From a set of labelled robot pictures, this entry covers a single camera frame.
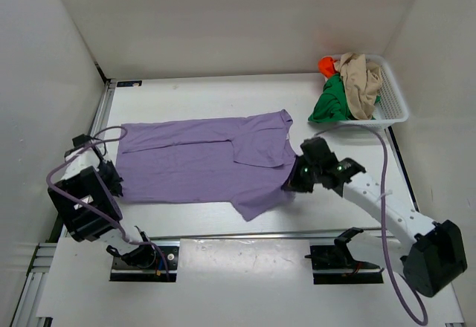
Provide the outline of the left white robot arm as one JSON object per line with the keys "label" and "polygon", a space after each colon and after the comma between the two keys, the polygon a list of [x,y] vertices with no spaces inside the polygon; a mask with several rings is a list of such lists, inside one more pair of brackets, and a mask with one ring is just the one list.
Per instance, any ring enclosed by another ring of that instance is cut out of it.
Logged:
{"label": "left white robot arm", "polygon": [[77,242],[102,242],[106,251],[135,268],[151,268],[157,250],[142,230],[129,235],[121,224],[116,198],[123,195],[122,177],[101,149],[105,142],[79,135],[64,162],[48,173],[48,194],[71,238]]}

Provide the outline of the purple t shirt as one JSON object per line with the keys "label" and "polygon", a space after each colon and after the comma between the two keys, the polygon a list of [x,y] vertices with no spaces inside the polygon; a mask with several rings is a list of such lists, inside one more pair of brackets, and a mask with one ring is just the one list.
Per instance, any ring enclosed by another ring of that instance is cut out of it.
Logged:
{"label": "purple t shirt", "polygon": [[250,221],[292,200],[286,110],[250,117],[127,123],[116,169],[129,204],[229,202]]}

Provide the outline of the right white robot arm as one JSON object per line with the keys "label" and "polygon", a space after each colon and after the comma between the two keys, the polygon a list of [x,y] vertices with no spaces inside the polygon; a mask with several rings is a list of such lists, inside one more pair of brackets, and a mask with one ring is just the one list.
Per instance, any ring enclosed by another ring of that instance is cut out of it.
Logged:
{"label": "right white robot arm", "polygon": [[388,242],[351,227],[329,250],[311,249],[307,257],[316,270],[370,264],[396,272],[425,297],[435,296],[466,271],[463,238],[455,223],[438,223],[405,206],[382,191],[362,165],[350,158],[338,160],[322,137],[307,139],[300,147],[285,191],[311,193],[320,184],[362,208],[394,237]]}

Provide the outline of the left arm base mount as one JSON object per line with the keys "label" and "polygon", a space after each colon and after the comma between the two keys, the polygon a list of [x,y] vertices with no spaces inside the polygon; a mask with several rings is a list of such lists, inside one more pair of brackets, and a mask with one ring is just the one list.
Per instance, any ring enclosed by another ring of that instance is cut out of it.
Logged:
{"label": "left arm base mount", "polygon": [[131,253],[120,254],[108,246],[113,256],[109,273],[111,282],[176,282],[179,265],[179,240],[156,240],[164,258],[150,246],[135,248]]}

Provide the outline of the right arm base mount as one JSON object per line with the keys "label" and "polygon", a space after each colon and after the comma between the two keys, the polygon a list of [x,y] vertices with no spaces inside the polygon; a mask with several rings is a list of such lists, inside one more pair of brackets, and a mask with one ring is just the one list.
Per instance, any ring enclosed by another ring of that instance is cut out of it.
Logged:
{"label": "right arm base mount", "polygon": [[382,284],[384,268],[370,262],[355,260],[347,245],[362,234],[352,227],[333,239],[332,243],[312,244],[304,256],[312,265],[314,285],[375,285]]}

